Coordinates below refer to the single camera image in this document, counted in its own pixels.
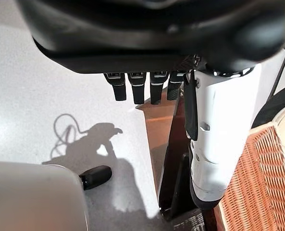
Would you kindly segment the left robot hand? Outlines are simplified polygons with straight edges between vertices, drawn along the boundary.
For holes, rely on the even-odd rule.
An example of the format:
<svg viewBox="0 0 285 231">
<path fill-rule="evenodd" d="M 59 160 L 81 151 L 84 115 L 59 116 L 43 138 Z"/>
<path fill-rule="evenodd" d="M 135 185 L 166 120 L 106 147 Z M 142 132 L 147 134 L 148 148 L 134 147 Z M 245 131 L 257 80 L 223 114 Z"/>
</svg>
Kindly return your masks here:
<svg viewBox="0 0 285 231">
<path fill-rule="evenodd" d="M 194 203 L 218 205 L 255 117 L 261 62 L 285 45 L 285 0 L 19 0 L 39 50 L 80 74 L 184 85 Z"/>
</svg>

